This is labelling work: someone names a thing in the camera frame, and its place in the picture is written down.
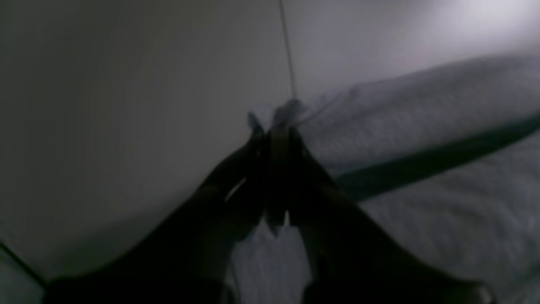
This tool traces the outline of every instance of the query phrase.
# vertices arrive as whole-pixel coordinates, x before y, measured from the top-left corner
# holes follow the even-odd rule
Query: white fabric
[[[289,125],[338,178],[540,114],[540,59],[476,58],[349,85],[288,107]],[[255,109],[249,123],[268,130],[274,113]],[[486,282],[501,303],[533,302],[539,296],[531,284],[540,281],[539,155],[536,132],[360,206],[424,262]],[[246,240],[233,255],[243,303],[300,303],[302,291],[291,289],[311,277],[298,232],[258,240]],[[277,243],[288,250],[272,249]],[[277,261],[304,270],[268,272]]]

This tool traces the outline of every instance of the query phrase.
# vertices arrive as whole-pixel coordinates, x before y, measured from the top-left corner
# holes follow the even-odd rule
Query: finger
[[[336,183],[326,172],[324,167],[315,160],[309,150],[306,148],[302,136],[295,128],[289,130],[290,147],[292,158],[297,165],[301,176],[299,178],[307,180],[311,186],[322,187],[329,186],[337,188]]]
[[[231,156],[223,160],[204,180],[199,189],[217,187],[228,190],[238,184],[242,178],[249,174],[258,159],[264,132],[256,129],[249,141]]]
[[[291,180],[293,185],[288,194],[289,220],[293,226],[304,226],[314,223],[321,217],[319,204],[319,185],[312,180],[309,163],[304,157],[305,146],[302,137],[296,129],[289,130],[289,152],[291,159]]]
[[[264,209],[262,191],[258,181],[246,181],[225,202],[225,212],[235,214],[240,220],[259,223]]]

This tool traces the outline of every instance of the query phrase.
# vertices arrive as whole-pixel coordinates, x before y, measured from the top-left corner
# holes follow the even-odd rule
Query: gray surface
[[[338,177],[538,115],[539,84],[538,57],[482,57],[331,91],[293,108],[290,124]],[[272,113],[254,110],[252,123],[258,118],[268,127]],[[531,299],[533,288],[524,291],[524,286],[535,280],[540,265],[539,144],[536,132],[472,163],[364,201],[361,208],[430,265],[483,280],[503,303]],[[288,242],[282,246],[301,248],[298,234],[281,238]],[[306,263],[302,249],[278,255],[271,242],[276,241],[241,249],[245,255],[270,256],[268,261],[242,260],[241,254],[233,260],[237,269],[250,269],[239,276],[263,278],[240,284],[250,299],[274,284],[277,277],[268,268],[275,259]],[[286,286],[309,282],[307,274],[279,277],[282,292],[294,293]]]
[[[41,286],[0,247],[0,303],[39,304]]]
[[[47,278],[91,235],[185,200],[245,143],[250,108],[290,95],[274,1],[0,6],[0,236]],[[160,219],[83,244],[115,248],[74,267]]]

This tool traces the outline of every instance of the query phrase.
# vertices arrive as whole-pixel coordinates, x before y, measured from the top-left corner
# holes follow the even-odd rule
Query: white wall
[[[148,233],[290,97],[277,0],[5,0],[0,233],[45,277]],[[285,0],[301,98],[540,50],[536,0]]]
[[[272,1],[16,0],[3,24],[1,230],[46,277],[104,229],[97,260],[130,246],[290,95]]]

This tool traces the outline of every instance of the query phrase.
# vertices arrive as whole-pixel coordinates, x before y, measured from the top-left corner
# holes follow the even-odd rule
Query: white towel
[[[313,156],[338,183],[354,183],[361,169],[540,115],[540,58],[481,57],[286,106]],[[249,123],[268,130],[274,113],[257,108]],[[501,303],[538,299],[540,133],[359,206],[422,261],[485,282]],[[300,303],[311,281],[293,227],[278,239],[259,227],[232,264],[242,303]]]

